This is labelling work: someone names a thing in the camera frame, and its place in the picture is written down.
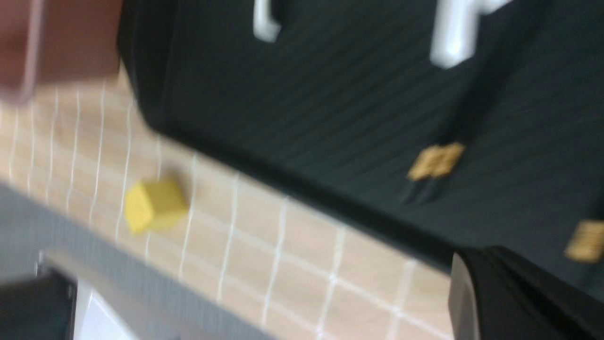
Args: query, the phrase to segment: gray wall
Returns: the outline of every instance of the gray wall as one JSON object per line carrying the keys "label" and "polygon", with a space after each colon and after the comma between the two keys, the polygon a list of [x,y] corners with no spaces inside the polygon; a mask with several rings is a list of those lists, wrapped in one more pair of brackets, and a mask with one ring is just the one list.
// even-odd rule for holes
{"label": "gray wall", "polygon": [[27,198],[0,186],[0,282],[33,275],[43,249],[62,249],[123,291],[217,339],[269,339],[254,327]]}

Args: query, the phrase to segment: beige tile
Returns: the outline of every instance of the beige tile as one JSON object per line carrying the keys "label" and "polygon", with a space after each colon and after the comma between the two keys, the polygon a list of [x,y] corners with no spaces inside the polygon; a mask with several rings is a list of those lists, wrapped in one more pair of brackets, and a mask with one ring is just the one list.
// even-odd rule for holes
{"label": "beige tile", "polygon": [[[102,110],[101,95],[98,89],[80,88],[80,124],[101,126]],[[77,107],[70,108],[77,112]]]}
{"label": "beige tile", "polygon": [[417,267],[404,311],[445,333],[451,331],[447,307],[450,279],[425,265]]}
{"label": "beige tile", "polygon": [[36,112],[34,114],[33,134],[36,136],[37,142],[50,140],[52,122],[52,114],[46,112]]}
{"label": "beige tile", "polygon": [[198,178],[195,207],[222,223],[231,223],[233,207],[233,181],[214,177]]}
{"label": "beige tile", "polygon": [[272,288],[271,301],[275,301],[310,323],[317,323],[325,301],[327,278],[310,273],[295,264],[280,261]]}
{"label": "beige tile", "polygon": [[139,260],[145,260],[147,247],[147,234],[132,235],[125,223],[121,223],[118,229],[117,244],[126,252],[135,255]]}
{"label": "beige tile", "polygon": [[2,104],[2,122],[0,122],[0,128],[2,129],[2,134],[9,136],[11,139],[14,133],[14,126],[18,119],[18,115],[14,111],[13,107],[10,107],[6,104]]}
{"label": "beige tile", "polygon": [[53,108],[57,100],[57,88],[54,85],[42,85],[36,89],[33,103],[37,106]]}
{"label": "beige tile", "polygon": [[11,173],[11,185],[24,195],[27,195],[27,183],[29,179],[28,165],[23,162],[13,162]]}
{"label": "beige tile", "polygon": [[276,246],[283,200],[241,182],[237,190],[237,228]]}
{"label": "beige tile", "polygon": [[266,183],[258,181],[255,178],[252,178],[250,176],[247,176],[247,175],[244,175],[244,174],[240,174],[239,175],[239,181],[241,183],[244,183],[244,184],[250,186],[250,187],[255,188],[258,191],[263,192],[266,195],[270,195],[270,196],[277,197],[277,198],[280,198],[280,197],[284,196],[284,193],[280,192],[279,190],[273,188],[272,186],[270,186],[270,185],[268,185]]}
{"label": "beige tile", "polygon": [[113,211],[120,211],[124,184],[102,176],[98,179],[97,203]]}
{"label": "beige tile", "polygon": [[211,301],[214,301],[218,294],[219,276],[220,272],[207,270],[200,266],[195,259],[185,257],[182,264],[182,282]]}
{"label": "beige tile", "polygon": [[96,188],[101,184],[100,181],[97,184],[97,173],[93,169],[89,169],[87,166],[82,165],[81,162],[78,162],[78,157],[76,157],[72,174],[74,188],[92,199]]}
{"label": "beige tile", "polygon": [[147,149],[155,153],[157,133],[152,131],[145,122],[138,108],[133,107],[130,112],[130,133],[134,149]]}
{"label": "beige tile", "polygon": [[52,183],[48,187],[48,204],[53,210],[60,214],[67,211],[68,187]]}
{"label": "beige tile", "polygon": [[273,254],[233,238],[226,274],[264,293],[271,280]]}
{"label": "beige tile", "polygon": [[391,313],[340,286],[333,291],[325,331],[341,339],[384,339]]}
{"label": "beige tile", "polygon": [[115,229],[118,221],[117,214],[118,212],[115,211],[104,211],[97,204],[92,210],[89,228],[100,237],[113,243],[115,241]]}
{"label": "beige tile", "polygon": [[273,308],[269,308],[266,315],[266,328],[278,339],[287,340],[314,340],[315,332],[308,330],[297,322],[290,320]]}
{"label": "beige tile", "polygon": [[163,155],[164,166],[168,168],[191,168],[191,159],[194,151],[186,148],[182,144],[173,140],[161,139],[161,153]]}
{"label": "beige tile", "polygon": [[394,304],[407,260],[398,250],[349,229],[338,276]]}
{"label": "beige tile", "polygon": [[185,244],[185,236],[187,235],[188,217],[184,216],[175,225],[153,230],[153,233],[172,242],[175,246],[182,249]]}
{"label": "beige tile", "polygon": [[252,325],[258,325],[262,320],[264,301],[259,296],[246,294],[228,283],[222,287],[221,304]]}
{"label": "beige tile", "polygon": [[181,266],[181,253],[176,246],[152,235],[149,240],[148,259],[149,264],[159,269],[162,273],[172,278],[178,277],[178,271]]}
{"label": "beige tile", "polygon": [[106,176],[122,177],[128,160],[127,140],[103,138],[101,146],[101,172]]}
{"label": "beige tile", "polygon": [[157,179],[159,162],[155,158],[155,153],[143,154],[142,152],[131,152],[128,161],[128,177],[132,180],[153,180]]}
{"label": "beige tile", "polygon": [[48,172],[50,171],[51,164],[51,153],[50,153],[50,143],[38,143],[36,142],[36,147],[34,151],[34,168]]}
{"label": "beige tile", "polygon": [[436,335],[421,329],[405,320],[399,321],[397,340],[441,340]]}
{"label": "beige tile", "polygon": [[132,96],[129,93],[121,91],[105,91],[105,108],[116,108],[126,110],[132,102]]}
{"label": "beige tile", "polygon": [[337,223],[291,201],[286,214],[283,249],[323,269],[331,270]]}
{"label": "beige tile", "polygon": [[30,177],[30,197],[42,205],[46,205],[47,178],[45,173],[39,171],[34,171]]}
{"label": "beige tile", "polygon": [[237,174],[237,170],[201,153],[197,154],[197,162],[198,174],[218,175],[225,179],[233,179]]}
{"label": "beige tile", "polygon": [[119,133],[123,136],[127,135],[127,120],[128,106],[116,107],[115,105],[105,105],[105,121],[104,126],[106,131]]}
{"label": "beige tile", "polygon": [[31,164],[31,153],[33,149],[31,147],[30,139],[18,139],[17,143],[14,145],[14,157],[21,160],[22,163],[25,163],[29,168]]}
{"label": "beige tile", "polygon": [[78,192],[72,191],[69,196],[69,217],[78,222],[81,226],[88,227],[90,225],[90,208],[92,200]]}
{"label": "beige tile", "polygon": [[193,151],[176,144],[171,140],[161,142],[161,177],[172,177],[178,180],[182,193],[187,200],[193,192]]}
{"label": "beige tile", "polygon": [[0,177],[2,179],[8,180],[10,175],[10,163],[9,162],[0,162]]}
{"label": "beige tile", "polygon": [[189,230],[187,253],[220,270],[227,241],[227,230],[211,227],[207,222],[195,218]]}

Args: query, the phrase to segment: tag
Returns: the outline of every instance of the tag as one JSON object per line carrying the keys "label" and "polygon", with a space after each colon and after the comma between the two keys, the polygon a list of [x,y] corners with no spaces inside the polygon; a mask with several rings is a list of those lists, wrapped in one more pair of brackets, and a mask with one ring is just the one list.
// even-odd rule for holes
{"label": "tag", "polygon": [[440,162],[434,167],[432,176],[442,177],[449,175],[455,168],[455,165],[457,164],[465,150],[466,147],[460,143],[451,143],[445,146],[443,148],[443,155],[440,158]]}
{"label": "tag", "polygon": [[566,256],[577,262],[597,263],[604,255],[604,221],[579,222],[566,249]]}
{"label": "tag", "polygon": [[415,163],[407,173],[407,177],[412,181],[422,180],[430,177],[434,167],[438,165],[443,155],[443,148],[439,145],[432,145],[425,148],[417,156]]}

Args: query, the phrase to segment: black object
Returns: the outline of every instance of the black object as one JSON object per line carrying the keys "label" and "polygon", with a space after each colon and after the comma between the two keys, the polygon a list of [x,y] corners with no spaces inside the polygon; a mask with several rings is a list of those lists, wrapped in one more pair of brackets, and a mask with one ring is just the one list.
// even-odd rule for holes
{"label": "black object", "polygon": [[481,18],[476,55],[450,70],[428,57],[436,0],[277,1],[274,44],[252,35],[252,1],[141,1],[119,44],[160,133],[443,270],[456,246],[501,244],[558,275],[604,169],[602,2],[553,2],[438,199],[401,205],[530,1]]}
{"label": "black object", "polygon": [[[551,0],[527,1],[523,6],[514,8],[509,24],[496,38],[497,43],[489,52],[481,71],[461,96],[452,118],[444,120],[438,128],[435,145],[459,143],[465,147],[471,146],[479,134],[482,121],[497,104],[498,96],[514,70],[521,65],[525,50],[532,45],[552,5]],[[436,198],[447,177],[431,177],[418,196],[419,203]]]}
{"label": "black object", "polygon": [[68,340],[75,287],[54,273],[0,286],[0,338]]}
{"label": "black object", "polygon": [[456,339],[604,339],[604,304],[503,247],[458,250],[451,281]]}

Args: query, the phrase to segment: black strap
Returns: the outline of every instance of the black strap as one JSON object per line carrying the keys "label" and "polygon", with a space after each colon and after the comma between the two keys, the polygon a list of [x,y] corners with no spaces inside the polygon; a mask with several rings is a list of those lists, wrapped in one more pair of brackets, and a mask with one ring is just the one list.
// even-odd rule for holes
{"label": "black strap", "polygon": [[[498,43],[488,52],[453,115],[438,127],[433,145],[458,142],[467,147],[474,141],[484,118],[497,104],[501,90],[522,64],[525,51],[532,46],[553,7],[553,0],[513,1],[507,6],[512,6],[509,23],[500,33]],[[421,183],[410,183],[405,199],[410,201],[410,195],[417,193],[418,202],[430,201],[438,196],[444,182],[445,177],[432,178],[421,192],[418,189]]]}

